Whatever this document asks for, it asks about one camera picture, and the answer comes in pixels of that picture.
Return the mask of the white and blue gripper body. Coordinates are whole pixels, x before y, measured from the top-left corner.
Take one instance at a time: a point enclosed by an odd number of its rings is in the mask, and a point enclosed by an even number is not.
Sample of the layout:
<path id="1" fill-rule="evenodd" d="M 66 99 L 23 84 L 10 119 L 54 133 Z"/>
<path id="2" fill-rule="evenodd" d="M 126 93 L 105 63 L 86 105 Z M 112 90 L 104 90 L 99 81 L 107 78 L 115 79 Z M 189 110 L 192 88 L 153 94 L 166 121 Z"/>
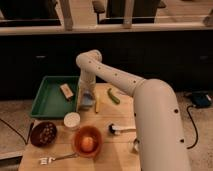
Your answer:
<path id="1" fill-rule="evenodd" d="M 88 110 L 93 106 L 95 101 L 94 89 L 94 83 L 87 83 L 83 80 L 79 80 L 77 103 L 78 110 Z"/>

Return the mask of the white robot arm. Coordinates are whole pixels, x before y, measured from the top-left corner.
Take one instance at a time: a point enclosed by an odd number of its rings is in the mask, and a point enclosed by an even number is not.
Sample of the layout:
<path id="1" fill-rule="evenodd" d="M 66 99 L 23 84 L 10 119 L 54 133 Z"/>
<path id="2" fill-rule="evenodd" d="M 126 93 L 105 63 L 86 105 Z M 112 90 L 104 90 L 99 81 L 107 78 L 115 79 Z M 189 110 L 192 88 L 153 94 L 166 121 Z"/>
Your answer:
<path id="1" fill-rule="evenodd" d="M 101 78 L 133 98 L 141 171 L 191 171 L 177 98 L 168 83 L 105 65 L 97 50 L 79 54 L 76 64 L 82 90 L 92 92 Z"/>

